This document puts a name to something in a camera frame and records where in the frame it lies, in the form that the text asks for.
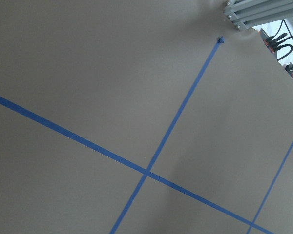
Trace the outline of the black usb hub upper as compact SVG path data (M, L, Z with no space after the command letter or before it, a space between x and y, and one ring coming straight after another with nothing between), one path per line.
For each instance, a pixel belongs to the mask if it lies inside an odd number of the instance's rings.
M283 33L278 37L269 36L262 28L259 30L259 35L266 46L266 48L274 55L277 61L280 61L291 54L293 51L293 46L291 44L281 44L283 38L285 38L288 33ZM281 52L284 52L286 48L289 48L289 51L284 55Z

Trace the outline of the aluminium frame post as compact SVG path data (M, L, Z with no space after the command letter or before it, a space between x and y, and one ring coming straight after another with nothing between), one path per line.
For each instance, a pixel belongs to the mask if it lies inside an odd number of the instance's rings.
M293 17L293 0L228 0L224 15L239 31Z

